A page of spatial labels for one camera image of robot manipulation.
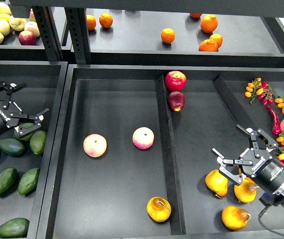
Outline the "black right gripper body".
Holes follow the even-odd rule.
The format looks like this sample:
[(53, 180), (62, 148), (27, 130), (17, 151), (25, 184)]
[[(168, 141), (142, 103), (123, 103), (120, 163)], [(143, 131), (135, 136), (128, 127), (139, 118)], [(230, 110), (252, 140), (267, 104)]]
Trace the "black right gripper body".
[(268, 195), (284, 197), (284, 165), (265, 149), (247, 148), (240, 159), (251, 162), (242, 165), (242, 173), (251, 178)]

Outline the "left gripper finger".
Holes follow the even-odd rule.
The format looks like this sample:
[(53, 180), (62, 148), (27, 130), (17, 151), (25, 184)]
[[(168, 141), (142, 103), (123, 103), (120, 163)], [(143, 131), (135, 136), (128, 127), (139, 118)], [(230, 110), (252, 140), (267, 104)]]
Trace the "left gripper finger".
[[(14, 130), (16, 130), (16, 132), (18, 133), (18, 137), (22, 138), (31, 134), (32, 132), (35, 133), (41, 128), (42, 121), (44, 120), (44, 114), (46, 114), (47, 112), (49, 112), (49, 108), (45, 108), (36, 115), (29, 115), (24, 113), (10, 113), (9, 117), (11, 120), (18, 120), (18, 123), (14, 125)], [(26, 122), (34, 123), (34, 125), (30, 128), (20, 127), (21, 124)]]
[(11, 103), (12, 94), (25, 88), (26, 86), (27, 86), (26, 82), (18, 85), (16, 83), (7, 84), (6, 82), (0, 82), (0, 93), (2, 96), (0, 101), (2, 101), (2, 108), (8, 109), (9, 104)]

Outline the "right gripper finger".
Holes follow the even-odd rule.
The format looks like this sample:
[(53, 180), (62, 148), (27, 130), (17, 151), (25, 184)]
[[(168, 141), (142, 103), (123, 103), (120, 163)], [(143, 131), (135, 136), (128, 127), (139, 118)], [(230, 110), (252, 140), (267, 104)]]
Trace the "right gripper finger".
[(270, 153), (278, 147), (278, 143), (261, 128), (244, 128), (240, 124), (237, 124), (236, 127), (249, 136), (251, 149), (257, 159), (262, 156), (265, 156), (266, 159), (269, 158)]
[(212, 151), (217, 155), (217, 162), (219, 163), (219, 172), (230, 180), (235, 185), (242, 184), (244, 178), (242, 175), (233, 174), (228, 168), (229, 167), (239, 167), (239, 166), (252, 166), (253, 161), (251, 159), (245, 159), (245, 156), (248, 152), (252, 151), (252, 148), (247, 148), (238, 159), (226, 159), (218, 150), (212, 148)]

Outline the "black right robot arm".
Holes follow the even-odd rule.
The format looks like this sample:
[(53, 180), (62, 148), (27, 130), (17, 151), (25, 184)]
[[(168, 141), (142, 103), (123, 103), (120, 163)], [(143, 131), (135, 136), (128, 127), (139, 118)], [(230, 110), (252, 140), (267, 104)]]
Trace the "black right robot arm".
[(265, 193), (260, 197), (260, 201), (265, 208), (259, 214), (259, 223), (266, 230), (284, 237), (283, 234), (267, 228), (261, 221), (263, 213), (270, 206), (284, 207), (284, 165), (271, 155), (278, 144), (261, 128), (254, 130), (243, 128), (239, 124), (237, 128), (247, 135), (250, 147), (237, 159), (227, 159), (213, 148), (220, 165), (218, 171), (237, 186), (249, 178), (263, 189)]

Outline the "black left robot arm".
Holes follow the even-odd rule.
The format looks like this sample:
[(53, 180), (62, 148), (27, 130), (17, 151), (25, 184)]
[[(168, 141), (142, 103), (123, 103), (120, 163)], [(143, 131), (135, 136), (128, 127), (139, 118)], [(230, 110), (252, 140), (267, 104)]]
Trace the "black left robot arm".
[(11, 100), (13, 93), (25, 88), (27, 83), (15, 84), (0, 82), (0, 135), (10, 129), (14, 129), (19, 138), (26, 137), (41, 128), (43, 115), (48, 108), (36, 115), (23, 113), (16, 102)]

